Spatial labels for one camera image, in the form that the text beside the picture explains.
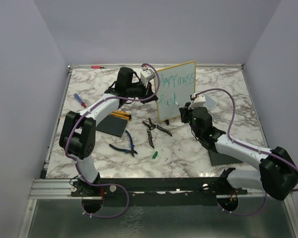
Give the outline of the yellow framed whiteboard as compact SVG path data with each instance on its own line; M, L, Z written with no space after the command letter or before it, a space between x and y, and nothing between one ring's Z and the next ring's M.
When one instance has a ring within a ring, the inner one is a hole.
M175 102L182 107L190 101L190 96L195 92L196 63L190 61L169 66L159 69L157 73L159 78L154 79L154 87L158 89L158 119L165 121L180 116Z

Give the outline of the green marker cap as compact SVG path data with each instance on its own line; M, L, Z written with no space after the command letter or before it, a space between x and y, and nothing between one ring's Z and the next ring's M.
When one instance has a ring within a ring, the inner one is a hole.
M154 153L154 155L152 156L152 158L155 159L155 158L157 157L157 155L158 155L158 152L155 151L155 153Z

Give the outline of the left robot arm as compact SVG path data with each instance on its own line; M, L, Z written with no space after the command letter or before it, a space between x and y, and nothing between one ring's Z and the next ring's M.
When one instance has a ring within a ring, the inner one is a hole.
M127 101L148 103L158 99L158 90L153 90L151 84L152 79L159 79L158 72L148 63L142 64L141 69L138 81L133 82L136 72L128 67L120 68L116 81L97 102L82 112L66 114L59 145L66 157L74 161L78 179L83 182L82 189L90 196L100 189L100 174L91 155L98 124Z

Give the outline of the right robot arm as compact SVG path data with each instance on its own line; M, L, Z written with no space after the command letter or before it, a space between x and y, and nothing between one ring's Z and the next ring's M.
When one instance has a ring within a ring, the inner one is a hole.
M233 139L213 126L212 116L205 107L191 108L190 103L180 107L183 123L191 127L193 135L207 150L240 160L253 170L229 169L219 180L218 188L229 194L236 188L265 191L276 200L284 200L298 184L298 169L288 152L282 147L275 149L255 147Z

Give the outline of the grey whiteboard eraser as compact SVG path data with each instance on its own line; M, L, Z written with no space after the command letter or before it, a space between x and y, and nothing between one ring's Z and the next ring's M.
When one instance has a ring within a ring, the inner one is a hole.
M209 109L209 110L212 110L216 105L217 105L217 102L212 99L209 95L207 94L204 94L204 97L206 99L205 103L204 103L204 106Z

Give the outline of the yellow utility knife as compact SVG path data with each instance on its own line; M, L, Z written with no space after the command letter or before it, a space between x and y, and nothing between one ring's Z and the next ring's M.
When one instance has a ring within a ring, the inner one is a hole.
M125 113L125 112L122 112L122 111L113 111L112 113L110 113L110 115L114 116L114 117L126 119L128 121L132 120L132 115L131 114L128 114L128 113Z

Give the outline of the left black pad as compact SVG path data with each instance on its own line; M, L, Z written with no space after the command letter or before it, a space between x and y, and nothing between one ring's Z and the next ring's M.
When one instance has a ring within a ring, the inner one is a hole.
M96 131L121 138L125 132L127 124L128 121L126 119L108 115L96 126Z

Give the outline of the black pad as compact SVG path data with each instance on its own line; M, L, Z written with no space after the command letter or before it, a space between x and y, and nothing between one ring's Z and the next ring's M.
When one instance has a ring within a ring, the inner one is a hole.
M222 166L231 164L242 164L242 161L225 154L208 150L211 166Z
M126 119L108 115L96 126L96 131L121 138L125 132L127 124L128 121Z

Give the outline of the right black pad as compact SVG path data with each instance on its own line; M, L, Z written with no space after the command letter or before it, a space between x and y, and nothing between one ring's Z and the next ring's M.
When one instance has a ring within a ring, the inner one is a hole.
M208 150L211 166L222 166L231 164L242 164L242 161L225 154Z

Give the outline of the blue red screwdriver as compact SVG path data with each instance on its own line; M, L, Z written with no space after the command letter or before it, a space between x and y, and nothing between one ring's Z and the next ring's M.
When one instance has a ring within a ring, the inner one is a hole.
M74 94L74 98L81 104L82 107L87 108L86 103L82 100L82 98L78 94Z

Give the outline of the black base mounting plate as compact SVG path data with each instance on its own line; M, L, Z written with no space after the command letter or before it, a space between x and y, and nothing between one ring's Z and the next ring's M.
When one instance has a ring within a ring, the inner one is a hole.
M245 195L224 178L101 178L101 187L74 181L71 196L107 206L216 206L217 197Z

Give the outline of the red marker on rail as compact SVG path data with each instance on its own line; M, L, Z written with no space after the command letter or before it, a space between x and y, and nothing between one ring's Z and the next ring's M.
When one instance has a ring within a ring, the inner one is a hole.
M92 69L105 69L106 67L99 66L99 65L92 65L91 68Z

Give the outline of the blue handled cutting pliers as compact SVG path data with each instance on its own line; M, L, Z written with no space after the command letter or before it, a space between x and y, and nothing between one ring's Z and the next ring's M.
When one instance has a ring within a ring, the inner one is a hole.
M126 154L130 154L131 156L135 157L135 155L137 155L137 151L135 150L135 145L134 145L134 142L133 142L133 139L132 139L132 136L131 134L125 130L125 133L127 135L127 138L128 138L128 147L127 145L125 146L116 146L116 145L113 145L113 144L109 144L109 147L114 149L115 151L119 151L119 152L124 152Z

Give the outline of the aluminium frame rail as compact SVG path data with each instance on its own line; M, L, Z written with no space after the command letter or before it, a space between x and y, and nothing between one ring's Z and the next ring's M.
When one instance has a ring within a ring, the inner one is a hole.
M70 199L69 179L34 179L29 199Z

